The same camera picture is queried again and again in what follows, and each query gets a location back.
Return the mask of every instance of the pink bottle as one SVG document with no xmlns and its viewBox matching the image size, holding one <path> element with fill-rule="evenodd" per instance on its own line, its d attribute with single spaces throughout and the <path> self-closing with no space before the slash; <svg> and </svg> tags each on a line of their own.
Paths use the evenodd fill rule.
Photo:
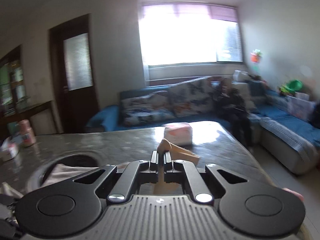
<svg viewBox="0 0 320 240">
<path fill-rule="evenodd" d="M 33 129 L 30 127 L 30 123 L 28 120 L 22 120 L 19 122 L 20 126 L 20 134 L 23 139 L 23 144 L 25 147 L 29 147 L 36 142 L 35 134 L 33 133 Z"/>
</svg>

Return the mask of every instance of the door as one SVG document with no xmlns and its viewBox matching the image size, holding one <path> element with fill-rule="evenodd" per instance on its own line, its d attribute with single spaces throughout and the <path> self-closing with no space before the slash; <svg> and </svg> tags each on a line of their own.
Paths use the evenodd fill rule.
<svg viewBox="0 0 320 240">
<path fill-rule="evenodd" d="M 89 40 L 89 15 L 50 30 L 53 87 L 65 133 L 84 132 L 99 111 Z"/>
</svg>

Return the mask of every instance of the person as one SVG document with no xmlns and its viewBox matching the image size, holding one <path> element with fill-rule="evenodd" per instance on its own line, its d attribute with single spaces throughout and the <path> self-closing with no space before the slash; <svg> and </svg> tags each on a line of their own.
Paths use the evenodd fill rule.
<svg viewBox="0 0 320 240">
<path fill-rule="evenodd" d="M 252 131 L 245 103 L 238 90 L 231 85 L 231 79 L 224 78 L 217 87 L 214 96 L 216 114 L 231 123 L 231 133 L 238 141 L 241 141 L 242 129 L 246 147 L 252 153 Z"/>
</svg>

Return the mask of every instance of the sofa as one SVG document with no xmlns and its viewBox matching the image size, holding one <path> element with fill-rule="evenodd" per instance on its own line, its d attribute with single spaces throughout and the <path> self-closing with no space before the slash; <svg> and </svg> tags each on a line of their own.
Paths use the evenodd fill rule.
<svg viewBox="0 0 320 240">
<path fill-rule="evenodd" d="M 219 83 L 212 82 L 215 88 Z M 276 92 L 265 90 L 259 81 L 249 81 L 250 96 L 255 108 L 249 119 L 253 130 L 253 142 L 261 144 L 292 173 L 300 175 L 310 171 L 319 161 L 320 129 L 308 122 L 287 113 L 287 99 Z M 169 120 L 145 123 L 143 125 L 124 125 L 123 100 L 143 97 L 157 91 L 168 91 L 171 86 L 148 87 L 120 93 L 118 105 L 107 106 L 93 116 L 87 123 L 87 132 L 119 131 L 161 126 L 169 122 L 219 122 L 230 130 L 230 123 L 218 118 L 214 109 L 207 113 L 174 116 Z"/>
</svg>

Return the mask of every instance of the floor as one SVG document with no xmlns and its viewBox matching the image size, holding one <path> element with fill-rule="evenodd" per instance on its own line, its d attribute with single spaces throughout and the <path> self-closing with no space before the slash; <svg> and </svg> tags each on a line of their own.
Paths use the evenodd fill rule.
<svg viewBox="0 0 320 240">
<path fill-rule="evenodd" d="M 264 148 L 256 146 L 254 157 L 270 175 L 278 187 L 287 187 L 304 196 L 306 207 L 305 225 L 314 240 L 320 239 L 320 172 L 314 169 L 302 176 L 289 172 Z"/>
</svg>

